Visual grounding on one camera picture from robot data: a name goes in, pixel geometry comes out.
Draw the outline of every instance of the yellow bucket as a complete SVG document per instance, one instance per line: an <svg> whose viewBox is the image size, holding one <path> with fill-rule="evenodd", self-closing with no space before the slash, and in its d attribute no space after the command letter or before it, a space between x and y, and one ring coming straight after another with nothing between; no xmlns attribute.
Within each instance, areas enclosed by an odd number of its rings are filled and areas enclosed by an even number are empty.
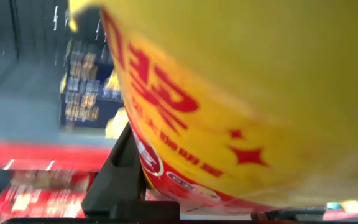
<svg viewBox="0 0 358 224"><path fill-rule="evenodd" d="M183 210L358 198L358 1L71 0L101 17L145 176Z"/></svg>

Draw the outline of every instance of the red shelf edge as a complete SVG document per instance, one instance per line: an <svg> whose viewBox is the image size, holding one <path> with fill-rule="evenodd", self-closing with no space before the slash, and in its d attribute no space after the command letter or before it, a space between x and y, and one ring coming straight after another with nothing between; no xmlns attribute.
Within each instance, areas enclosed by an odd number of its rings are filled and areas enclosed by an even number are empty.
<svg viewBox="0 0 358 224"><path fill-rule="evenodd" d="M0 169L99 171L109 147L0 141Z"/></svg>

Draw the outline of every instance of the red star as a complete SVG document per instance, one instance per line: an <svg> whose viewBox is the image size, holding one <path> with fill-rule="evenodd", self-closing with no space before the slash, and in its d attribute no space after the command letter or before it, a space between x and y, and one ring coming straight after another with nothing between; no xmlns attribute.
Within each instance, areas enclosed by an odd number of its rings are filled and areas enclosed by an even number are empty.
<svg viewBox="0 0 358 224"><path fill-rule="evenodd" d="M230 131L230 137L233 139L244 139L241 130L239 129L232 129Z"/></svg>
<svg viewBox="0 0 358 224"><path fill-rule="evenodd" d="M268 166L261 158L262 148L258 147L253 150L246 150L234 146L228 146L237 156L238 164L253 163L262 166Z"/></svg>

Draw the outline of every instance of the grey wall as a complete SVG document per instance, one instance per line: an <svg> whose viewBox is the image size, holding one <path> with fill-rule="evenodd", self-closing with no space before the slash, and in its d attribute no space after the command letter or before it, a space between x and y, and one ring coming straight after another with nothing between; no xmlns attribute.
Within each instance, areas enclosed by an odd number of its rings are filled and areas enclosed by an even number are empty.
<svg viewBox="0 0 358 224"><path fill-rule="evenodd" d="M56 7L57 24L54 30ZM66 0L0 0L0 52L5 49L6 54L14 54L17 48L26 60L57 60L63 63L66 45L71 38L102 47L102 25L96 39L98 10L85 12L79 20L79 32L74 34L65 26L66 9Z"/></svg>

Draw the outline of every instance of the product display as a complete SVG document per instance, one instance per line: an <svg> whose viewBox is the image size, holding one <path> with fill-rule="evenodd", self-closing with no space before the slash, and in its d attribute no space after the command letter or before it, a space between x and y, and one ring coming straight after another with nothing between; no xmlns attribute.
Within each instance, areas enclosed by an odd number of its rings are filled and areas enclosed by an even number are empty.
<svg viewBox="0 0 358 224"><path fill-rule="evenodd" d="M83 218L81 202L94 173L14 171L0 194L0 223L14 217Z"/></svg>
<svg viewBox="0 0 358 224"><path fill-rule="evenodd" d="M26 185L38 189L70 189L85 192L91 185L94 174L78 171L15 170L12 185Z"/></svg>
<svg viewBox="0 0 358 224"><path fill-rule="evenodd" d="M227 215L358 198L358 2L71 0L71 19L89 3L155 195Z"/></svg>
<svg viewBox="0 0 358 224"><path fill-rule="evenodd" d="M71 41L67 73L60 87L60 125L69 128L105 128L123 107L109 50Z"/></svg>
<svg viewBox="0 0 358 224"><path fill-rule="evenodd" d="M327 203L323 220L342 220L358 217L358 200Z"/></svg>
<svg viewBox="0 0 358 224"><path fill-rule="evenodd" d="M85 217L85 192L12 185L0 195L0 223L14 217Z"/></svg>

